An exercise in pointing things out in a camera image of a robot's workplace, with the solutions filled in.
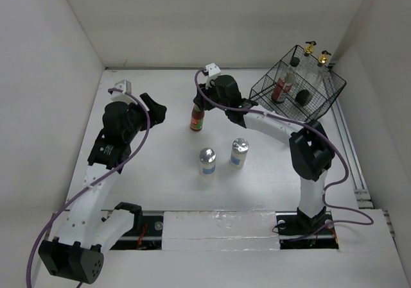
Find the soy sauce bottle black cap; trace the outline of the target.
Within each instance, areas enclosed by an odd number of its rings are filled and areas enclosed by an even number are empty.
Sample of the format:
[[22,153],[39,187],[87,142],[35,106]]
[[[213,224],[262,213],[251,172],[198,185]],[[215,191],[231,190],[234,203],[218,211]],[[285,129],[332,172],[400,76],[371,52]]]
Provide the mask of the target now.
[[271,100],[274,103],[283,103],[291,90],[293,84],[297,80],[296,68],[300,63],[298,57],[292,57],[287,66],[283,66],[279,74],[277,83],[271,95]]

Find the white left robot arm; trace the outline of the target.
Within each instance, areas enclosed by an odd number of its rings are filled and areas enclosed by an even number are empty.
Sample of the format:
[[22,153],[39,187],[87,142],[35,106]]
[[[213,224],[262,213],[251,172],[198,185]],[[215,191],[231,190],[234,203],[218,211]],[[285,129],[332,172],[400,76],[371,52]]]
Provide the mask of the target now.
[[90,155],[81,191],[68,202],[65,223],[51,241],[42,241],[39,256],[49,274],[81,284],[93,284],[103,268],[106,253],[125,234],[143,228],[141,206],[121,202],[106,220],[100,212],[125,164],[137,151],[131,143],[139,132],[161,124],[167,108],[147,93],[136,99],[113,101],[105,106],[100,130]]

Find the red chili sauce bottle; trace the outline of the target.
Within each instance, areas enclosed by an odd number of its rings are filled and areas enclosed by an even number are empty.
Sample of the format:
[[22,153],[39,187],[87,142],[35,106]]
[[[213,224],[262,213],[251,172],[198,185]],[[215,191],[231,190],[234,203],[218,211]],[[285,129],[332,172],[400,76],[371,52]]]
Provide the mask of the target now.
[[193,105],[191,111],[190,129],[200,131],[203,127],[205,112],[198,105]]

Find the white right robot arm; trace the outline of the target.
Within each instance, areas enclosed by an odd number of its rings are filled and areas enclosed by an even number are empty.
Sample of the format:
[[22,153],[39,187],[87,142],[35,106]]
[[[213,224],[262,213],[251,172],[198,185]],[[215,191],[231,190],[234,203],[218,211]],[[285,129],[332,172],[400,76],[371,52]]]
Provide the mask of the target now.
[[311,234],[325,225],[325,179],[336,155],[318,121],[302,123],[258,110],[258,103],[242,97],[235,79],[230,75],[208,78],[197,83],[193,100],[204,112],[214,108],[223,110],[230,122],[255,130],[279,142],[290,150],[292,167],[301,181],[300,202],[296,222],[300,234]]

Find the clear glass oil bottle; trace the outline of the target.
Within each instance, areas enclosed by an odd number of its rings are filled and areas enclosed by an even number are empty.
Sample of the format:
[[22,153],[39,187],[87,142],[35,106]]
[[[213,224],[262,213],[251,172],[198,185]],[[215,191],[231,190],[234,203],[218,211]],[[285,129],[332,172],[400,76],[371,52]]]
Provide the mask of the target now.
[[293,57],[299,59],[299,65],[296,69],[295,86],[299,91],[310,91],[310,84],[308,83],[308,77],[311,73],[311,55],[314,52],[314,47],[317,45],[315,41],[307,41],[307,46],[304,48],[304,52],[300,55],[295,48]]

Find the spice shaker blue label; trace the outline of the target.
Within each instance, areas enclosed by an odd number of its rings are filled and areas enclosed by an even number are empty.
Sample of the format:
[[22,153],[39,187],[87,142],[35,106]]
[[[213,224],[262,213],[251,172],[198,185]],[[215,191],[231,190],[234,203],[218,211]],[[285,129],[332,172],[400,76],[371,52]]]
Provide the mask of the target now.
[[237,169],[241,169],[249,151],[249,142],[244,138],[234,139],[231,146],[230,164]]

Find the glass oil bottle dark residue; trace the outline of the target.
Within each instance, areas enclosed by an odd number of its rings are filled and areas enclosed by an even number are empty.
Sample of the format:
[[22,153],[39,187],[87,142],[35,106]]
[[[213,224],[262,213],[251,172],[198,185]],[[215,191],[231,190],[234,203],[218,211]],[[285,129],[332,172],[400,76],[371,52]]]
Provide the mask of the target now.
[[331,53],[323,50],[321,55],[317,58],[316,64],[313,64],[313,58],[311,58],[311,73],[308,77],[308,83],[310,84],[310,91],[307,92],[305,90],[299,91],[295,97],[295,101],[300,106],[306,106],[314,96],[317,88],[322,80],[322,72],[324,70],[324,66],[327,64],[329,56]]

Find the spice shaker silver lid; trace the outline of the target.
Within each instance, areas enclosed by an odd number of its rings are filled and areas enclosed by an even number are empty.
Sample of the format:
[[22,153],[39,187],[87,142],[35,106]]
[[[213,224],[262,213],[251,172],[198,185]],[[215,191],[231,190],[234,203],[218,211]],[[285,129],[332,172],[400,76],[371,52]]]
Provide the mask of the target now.
[[204,148],[199,153],[199,168],[202,176],[212,178],[216,169],[216,153],[211,148]]

